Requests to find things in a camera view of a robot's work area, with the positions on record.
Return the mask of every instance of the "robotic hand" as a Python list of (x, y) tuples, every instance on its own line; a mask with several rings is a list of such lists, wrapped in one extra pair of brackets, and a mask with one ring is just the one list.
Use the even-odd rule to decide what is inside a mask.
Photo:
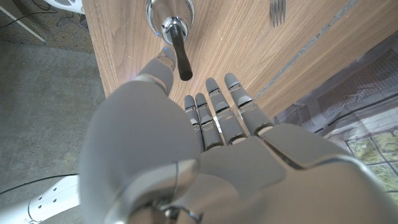
[(81, 159), (87, 223), (398, 223), (366, 166), (296, 126), (273, 126), (231, 73), (203, 94), (168, 99), (175, 55), (164, 49), (95, 113)]

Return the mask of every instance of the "wood grain surface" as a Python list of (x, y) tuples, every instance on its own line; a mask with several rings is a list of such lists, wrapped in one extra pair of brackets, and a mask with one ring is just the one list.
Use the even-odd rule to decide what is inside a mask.
[[(185, 43), (193, 78), (178, 71), (170, 98), (206, 93), (213, 77), (230, 105), (224, 76), (233, 72), (256, 96), (302, 47), (344, 8), (347, 0), (287, 0), (286, 22), (273, 28), (269, 1), (194, 1), (195, 22)], [(132, 80), (164, 43), (146, 20), (146, 0), (83, 1), (106, 96)], [(398, 1), (357, 0), (354, 6), (257, 99), (274, 116), (398, 30)]]

